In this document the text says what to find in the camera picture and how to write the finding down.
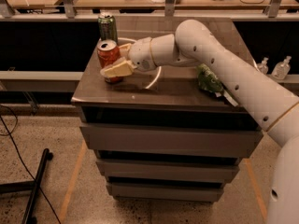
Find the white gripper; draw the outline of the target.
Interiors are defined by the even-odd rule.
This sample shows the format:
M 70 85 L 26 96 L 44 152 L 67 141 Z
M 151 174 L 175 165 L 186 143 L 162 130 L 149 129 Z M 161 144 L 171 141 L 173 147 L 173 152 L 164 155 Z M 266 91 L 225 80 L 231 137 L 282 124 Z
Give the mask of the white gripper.
M 126 43 L 119 46 L 121 58 L 113 64 L 110 64 L 101 69 L 100 74 L 103 77 L 127 77 L 130 76 L 135 69 L 141 72 L 155 70 L 155 65 L 150 43 L 152 38 L 147 37 L 137 40 L 133 45 Z

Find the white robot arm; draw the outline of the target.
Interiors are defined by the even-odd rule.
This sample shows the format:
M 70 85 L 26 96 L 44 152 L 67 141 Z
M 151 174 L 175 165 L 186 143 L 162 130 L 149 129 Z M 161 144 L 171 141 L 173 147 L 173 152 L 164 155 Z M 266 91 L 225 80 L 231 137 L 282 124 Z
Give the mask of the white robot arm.
M 172 35 L 136 41 L 104 77 L 130 76 L 159 66 L 206 64 L 260 127 L 281 146 L 267 224 L 299 224 L 299 97 L 226 49 L 203 23 L 183 21 Z

